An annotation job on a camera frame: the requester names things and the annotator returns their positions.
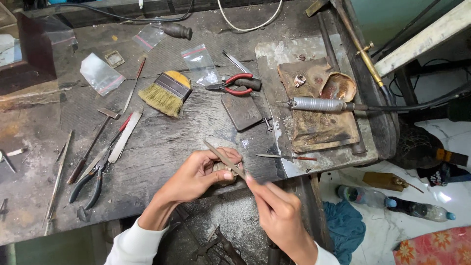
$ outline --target blue cloth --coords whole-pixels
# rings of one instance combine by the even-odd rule
[[[337,204],[323,202],[325,218],[334,245],[334,255],[342,265],[349,265],[352,252],[363,242],[366,225],[361,214],[346,200]]]

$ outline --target plastic bottle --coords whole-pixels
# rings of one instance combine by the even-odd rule
[[[393,212],[405,213],[410,216],[441,223],[456,219],[454,213],[448,212],[443,207],[438,207],[428,203],[408,201],[396,197],[391,197],[391,199],[394,199],[398,203],[397,207],[388,207],[388,210]]]
[[[350,187],[340,185],[337,188],[337,195],[344,200],[358,204],[366,204],[373,208],[396,207],[395,200],[388,198],[381,191],[370,190],[360,187]]]

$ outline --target brush bristles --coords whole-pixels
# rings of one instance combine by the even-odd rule
[[[160,110],[168,116],[178,118],[183,101],[175,94],[170,93],[155,83],[144,90],[140,90],[138,94],[149,106]]]

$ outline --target pliers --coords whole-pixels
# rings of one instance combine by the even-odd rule
[[[84,178],[82,178],[76,184],[75,188],[73,189],[72,193],[70,194],[69,203],[75,202],[75,200],[79,196],[80,190],[83,188],[83,186],[88,181],[90,181],[96,173],[98,173],[98,178],[97,178],[97,182],[95,183],[95,189],[93,190],[93,195],[92,195],[90,201],[88,202],[88,204],[85,206],[85,210],[88,210],[88,209],[92,208],[95,205],[95,203],[98,200],[98,197],[100,197],[101,186],[103,184],[103,175],[102,174],[103,174],[103,170],[105,169],[105,166],[108,162],[108,158],[110,156],[110,153],[111,153],[111,150],[108,149],[108,151],[106,151],[106,153],[102,156],[102,158],[98,161],[98,163],[90,171],[90,173],[88,173],[88,175],[86,175]]]
[[[244,90],[244,91],[235,91],[228,88],[228,86],[232,85],[232,83],[234,83],[237,79],[252,78],[252,77],[253,75],[249,73],[236,74],[232,76],[231,78],[227,79],[225,82],[209,85],[206,87],[206,89],[209,91],[224,91],[234,96],[246,95],[253,91],[252,88],[248,88],[247,90]]]

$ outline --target right hand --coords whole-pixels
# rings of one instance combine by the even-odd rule
[[[312,265],[317,261],[317,245],[301,220],[301,201],[271,182],[258,184],[247,175],[247,185],[255,196],[260,226],[297,265]]]

